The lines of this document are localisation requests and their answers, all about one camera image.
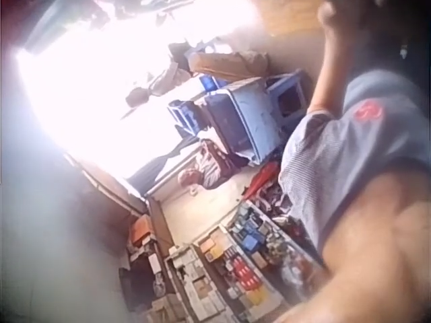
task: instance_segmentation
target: display case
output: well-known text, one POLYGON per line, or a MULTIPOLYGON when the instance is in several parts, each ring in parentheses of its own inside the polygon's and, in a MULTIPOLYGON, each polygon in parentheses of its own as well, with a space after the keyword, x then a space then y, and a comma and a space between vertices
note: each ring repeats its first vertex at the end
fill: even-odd
POLYGON ((327 278, 326 270, 250 201, 241 204, 226 231, 292 304, 308 300, 327 278))

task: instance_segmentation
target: cloth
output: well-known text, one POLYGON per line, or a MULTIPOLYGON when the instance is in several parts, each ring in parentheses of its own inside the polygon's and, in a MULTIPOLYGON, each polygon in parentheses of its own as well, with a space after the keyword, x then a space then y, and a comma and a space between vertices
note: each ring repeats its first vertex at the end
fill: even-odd
POLYGON ((288 141, 279 183, 318 251, 354 195, 379 172, 409 161, 430 169, 428 102, 406 78, 374 70, 353 80, 343 116, 306 115, 288 141))
POLYGON ((192 72, 232 82, 269 75, 267 55, 253 51, 230 54, 196 52, 190 56, 189 66, 192 72))
POLYGON ((212 141, 203 140, 202 145, 201 154, 196 160, 198 170, 203 174, 200 185, 213 190, 228 181, 239 168, 212 141))

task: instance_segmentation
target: red item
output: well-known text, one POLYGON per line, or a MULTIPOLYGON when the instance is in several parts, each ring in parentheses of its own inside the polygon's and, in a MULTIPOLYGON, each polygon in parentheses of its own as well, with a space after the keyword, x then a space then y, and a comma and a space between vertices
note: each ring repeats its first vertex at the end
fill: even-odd
POLYGON ((250 187, 242 196, 242 200, 248 200, 262 188, 263 185, 268 183, 270 180, 277 178, 280 173, 280 164, 278 161, 271 161, 259 170, 253 179, 251 180, 250 187))

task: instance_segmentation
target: shelf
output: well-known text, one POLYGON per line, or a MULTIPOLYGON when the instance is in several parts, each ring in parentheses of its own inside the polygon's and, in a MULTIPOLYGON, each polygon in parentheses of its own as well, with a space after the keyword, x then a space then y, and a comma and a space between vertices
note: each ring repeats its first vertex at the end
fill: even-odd
POLYGON ((296 242, 295 240, 293 240, 286 232, 284 232, 278 225, 276 225, 271 218, 269 218, 266 214, 264 214, 264 212, 262 212, 260 210, 260 208, 258 208, 256 205, 254 205, 252 202, 250 201, 245 201, 244 204, 250 208, 253 209, 254 212, 256 212, 257 214, 259 214, 259 216, 261 217, 261 219, 265 222, 267 222, 275 232, 277 232, 279 235, 281 235, 290 245, 292 245, 295 249, 297 249, 297 251, 299 251, 304 257, 305 259, 307 259, 309 262, 311 262, 312 264, 314 264, 315 266, 323 269, 323 267, 317 263, 314 258, 312 256, 310 256, 304 249, 302 249, 296 242))

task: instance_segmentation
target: orange box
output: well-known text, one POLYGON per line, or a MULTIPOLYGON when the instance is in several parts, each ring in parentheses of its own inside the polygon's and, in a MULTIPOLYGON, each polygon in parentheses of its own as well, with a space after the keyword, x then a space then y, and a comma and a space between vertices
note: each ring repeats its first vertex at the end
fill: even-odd
POLYGON ((129 238, 135 247, 140 247, 142 239, 150 234, 154 234, 151 218, 143 215, 131 226, 129 238))
POLYGON ((206 239, 199 247, 203 254, 215 246, 214 241, 211 238, 206 239))

